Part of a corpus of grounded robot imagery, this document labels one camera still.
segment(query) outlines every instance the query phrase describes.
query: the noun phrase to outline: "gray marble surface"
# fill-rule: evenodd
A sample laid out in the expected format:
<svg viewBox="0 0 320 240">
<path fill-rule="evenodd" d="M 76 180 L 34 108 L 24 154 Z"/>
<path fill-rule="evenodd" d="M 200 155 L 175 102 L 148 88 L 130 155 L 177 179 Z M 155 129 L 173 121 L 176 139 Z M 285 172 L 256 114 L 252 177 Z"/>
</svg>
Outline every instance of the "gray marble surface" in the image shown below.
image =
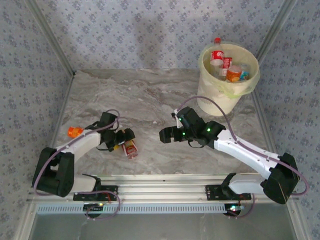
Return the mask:
<svg viewBox="0 0 320 240">
<path fill-rule="evenodd" d="M 185 99 L 195 96 L 199 72 L 170 70 L 78 71 L 62 117 L 56 146 L 68 142 L 70 126 L 86 127 L 100 119 L 103 111 L 119 110 L 120 125 L 132 128 L 138 156 L 128 159 L 121 149 L 114 152 L 92 149 L 77 163 L 78 174 L 227 174 L 254 172 L 239 160 L 208 147 L 196 149 L 186 142 L 163 144 L 162 128 L 175 125 L 171 112 Z M 227 125 L 223 117 L 204 113 L 196 100 L 187 103 L 204 118 Z M 250 95 L 243 96 L 228 114 L 235 133 L 261 148 L 266 143 Z"/>
</svg>

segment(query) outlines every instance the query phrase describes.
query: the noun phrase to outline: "white bucket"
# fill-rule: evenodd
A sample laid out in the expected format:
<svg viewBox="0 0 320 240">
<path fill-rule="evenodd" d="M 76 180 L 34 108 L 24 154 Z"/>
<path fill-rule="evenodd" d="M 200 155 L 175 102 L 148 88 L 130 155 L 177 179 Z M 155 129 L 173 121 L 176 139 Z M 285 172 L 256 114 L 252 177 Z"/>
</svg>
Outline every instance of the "white bucket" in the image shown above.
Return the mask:
<svg viewBox="0 0 320 240">
<path fill-rule="evenodd" d="M 232 65 L 248 64 L 250 66 L 250 79 L 232 83 L 219 80 L 212 76 L 209 71 L 210 57 L 214 45 L 210 44 L 204 48 L 198 60 L 200 68 L 198 96 L 212 99 L 222 108 L 225 114 L 228 114 L 235 107 L 242 95 L 249 94 L 255 89 L 260 79 L 260 70 L 258 60 L 247 49 L 231 43 L 222 43 L 221 46 L 224 52 L 227 53 L 226 57 L 232 57 Z M 199 107 L 207 114 L 213 116 L 223 115 L 219 109 L 208 100 L 198 98 L 197 102 Z"/>
</svg>

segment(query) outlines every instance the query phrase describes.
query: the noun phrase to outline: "bottle label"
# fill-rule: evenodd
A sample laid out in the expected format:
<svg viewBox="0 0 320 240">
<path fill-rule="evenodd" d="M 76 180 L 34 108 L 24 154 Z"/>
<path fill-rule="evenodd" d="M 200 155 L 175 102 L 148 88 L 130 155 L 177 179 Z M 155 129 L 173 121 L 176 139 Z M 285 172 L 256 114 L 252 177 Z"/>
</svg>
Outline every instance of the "bottle label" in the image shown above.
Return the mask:
<svg viewBox="0 0 320 240">
<path fill-rule="evenodd" d="M 223 58 L 222 76 L 227 75 L 227 70 L 232 66 L 232 57 Z"/>
<path fill-rule="evenodd" d="M 211 53 L 211 60 L 224 60 L 224 52 L 220 50 L 213 51 Z"/>
</svg>

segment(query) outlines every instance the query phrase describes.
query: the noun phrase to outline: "orange bottle cap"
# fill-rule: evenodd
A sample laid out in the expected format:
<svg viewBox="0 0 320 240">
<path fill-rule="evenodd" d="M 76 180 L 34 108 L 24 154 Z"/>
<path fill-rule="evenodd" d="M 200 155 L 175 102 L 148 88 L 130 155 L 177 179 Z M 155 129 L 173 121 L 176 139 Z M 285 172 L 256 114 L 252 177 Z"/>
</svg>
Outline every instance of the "orange bottle cap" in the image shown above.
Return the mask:
<svg viewBox="0 0 320 240">
<path fill-rule="evenodd" d="M 83 131 L 84 131 L 84 129 L 81 128 L 81 127 L 73 127 L 73 126 L 71 126 L 68 129 L 68 134 L 67 135 L 68 135 L 68 137 L 74 139 L 74 138 L 78 137 L 79 135 L 81 135 Z"/>
</svg>

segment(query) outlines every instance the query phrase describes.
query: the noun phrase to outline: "blue patterned wallpaper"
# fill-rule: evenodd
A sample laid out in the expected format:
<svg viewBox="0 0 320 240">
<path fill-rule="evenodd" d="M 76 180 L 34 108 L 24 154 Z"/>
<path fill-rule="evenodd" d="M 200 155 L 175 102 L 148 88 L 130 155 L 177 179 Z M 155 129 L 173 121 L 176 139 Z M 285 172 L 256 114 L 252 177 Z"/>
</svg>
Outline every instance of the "blue patterned wallpaper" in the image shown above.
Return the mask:
<svg viewBox="0 0 320 240">
<path fill-rule="evenodd" d="M 36 0 L 74 70 L 197 68 L 214 37 L 257 52 L 283 0 Z"/>
<path fill-rule="evenodd" d="M 23 0 L 0 1 L 0 239 L 14 235 L 70 76 Z"/>
<path fill-rule="evenodd" d="M 260 68 L 258 84 L 278 152 L 295 156 L 310 182 L 301 203 L 314 239 L 320 239 L 319 46 L 320 2 L 298 1 Z"/>
</svg>

